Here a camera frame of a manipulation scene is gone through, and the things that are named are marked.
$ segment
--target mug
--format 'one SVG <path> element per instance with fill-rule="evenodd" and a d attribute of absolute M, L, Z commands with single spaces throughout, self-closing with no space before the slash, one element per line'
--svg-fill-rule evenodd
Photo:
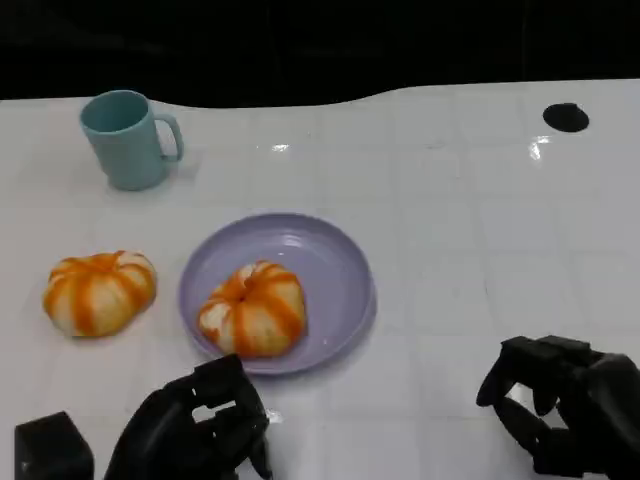
<path fill-rule="evenodd" d="M 176 142 L 176 155 L 160 147 L 155 122 L 166 122 Z M 153 187 L 168 174 L 168 164 L 182 159 L 184 145 L 178 122 L 154 114 L 147 98 L 131 90 L 114 90 L 93 98 L 80 113 L 80 123 L 109 183 L 119 190 Z"/>

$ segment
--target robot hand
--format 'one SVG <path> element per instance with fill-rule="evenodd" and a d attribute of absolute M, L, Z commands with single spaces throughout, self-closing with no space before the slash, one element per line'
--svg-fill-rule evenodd
<path fill-rule="evenodd" d="M 193 410 L 222 407 L 196 422 Z M 106 480 L 229 480 L 246 458 L 272 478 L 269 421 L 235 355 L 197 367 L 153 392 L 116 444 Z M 16 480 L 92 480 L 93 454 L 65 412 L 15 428 Z"/>
<path fill-rule="evenodd" d="M 230 402 L 209 420 L 193 419 L 197 407 Z M 120 436 L 105 480 L 233 479 L 247 457 L 270 480 L 268 424 L 237 356 L 206 363 L 147 397 Z"/>
<path fill-rule="evenodd" d="M 550 428 L 507 397 L 516 383 L 533 390 L 539 416 L 556 407 L 567 428 Z M 515 337 L 502 343 L 476 403 L 494 407 L 533 456 L 537 473 L 640 476 L 640 373 L 625 355 L 596 352 L 588 343 L 561 337 Z"/>

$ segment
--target pumpkin-shaped bun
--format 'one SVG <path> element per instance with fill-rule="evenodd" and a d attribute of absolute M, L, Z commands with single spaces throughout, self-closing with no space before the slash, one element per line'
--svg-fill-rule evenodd
<path fill-rule="evenodd" d="M 67 335 L 99 337 L 127 325 L 155 294 L 149 260 L 121 250 L 62 260 L 51 271 L 43 306 Z"/>
<path fill-rule="evenodd" d="M 259 261 L 237 270 L 200 310 L 198 326 L 224 353 L 280 355 L 305 330 L 304 293 L 282 265 Z"/>

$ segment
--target white tabletop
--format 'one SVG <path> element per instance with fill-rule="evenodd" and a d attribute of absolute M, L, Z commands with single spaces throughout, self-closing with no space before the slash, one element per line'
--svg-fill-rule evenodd
<path fill-rule="evenodd" d="M 544 124 L 566 101 L 589 114 L 586 131 Z M 157 103 L 187 154 L 142 193 L 107 187 L 78 125 L 85 102 L 0 103 L 2 478 L 13 426 L 60 410 L 101 478 L 142 399 L 201 361 L 176 305 L 187 258 L 252 212 L 342 227 L 379 292 L 372 334 L 347 359 L 256 380 L 281 414 L 278 479 L 534 478 L 474 405 L 499 342 L 554 333 L 640 361 L 638 81 L 422 87 L 307 108 Z M 152 260 L 158 298 L 113 338 L 70 341 L 41 307 L 49 270 L 117 249 Z"/>

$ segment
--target plate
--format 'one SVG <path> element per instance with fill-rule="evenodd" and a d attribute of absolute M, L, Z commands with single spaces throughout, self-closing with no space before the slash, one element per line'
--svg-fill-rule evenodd
<path fill-rule="evenodd" d="M 257 215 L 210 236 L 191 255 L 182 274 L 180 313 L 189 334 L 208 357 L 223 354 L 197 327 L 201 306 L 235 270 L 258 260 L 279 263 L 297 275 L 305 295 L 307 331 L 284 355 L 243 359 L 247 372 L 282 375 L 316 367 L 346 353 L 373 322 L 373 277 L 353 240 L 317 218 Z"/>

